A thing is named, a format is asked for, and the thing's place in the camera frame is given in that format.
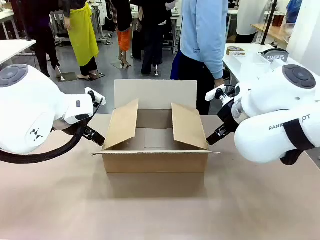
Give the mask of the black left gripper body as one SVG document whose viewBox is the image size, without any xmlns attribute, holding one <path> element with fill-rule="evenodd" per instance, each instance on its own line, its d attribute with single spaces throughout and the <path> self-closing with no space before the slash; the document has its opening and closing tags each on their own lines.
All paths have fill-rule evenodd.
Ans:
<svg viewBox="0 0 320 240">
<path fill-rule="evenodd" d="M 91 130 L 88 127 L 88 123 L 86 121 L 81 121 L 79 123 L 81 132 L 82 132 L 82 137 L 90 137 L 91 136 Z"/>
</svg>

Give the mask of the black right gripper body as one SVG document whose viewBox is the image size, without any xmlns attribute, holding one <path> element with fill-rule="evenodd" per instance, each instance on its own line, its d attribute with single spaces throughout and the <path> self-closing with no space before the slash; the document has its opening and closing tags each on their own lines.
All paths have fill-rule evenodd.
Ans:
<svg viewBox="0 0 320 240">
<path fill-rule="evenodd" d="M 234 100 L 232 99 L 231 101 L 226 103 L 217 114 L 217 116 L 223 122 L 223 124 L 218 128 L 220 132 L 235 132 L 238 128 L 238 123 L 234 120 L 234 117 L 232 115 L 233 105 Z"/>
</svg>

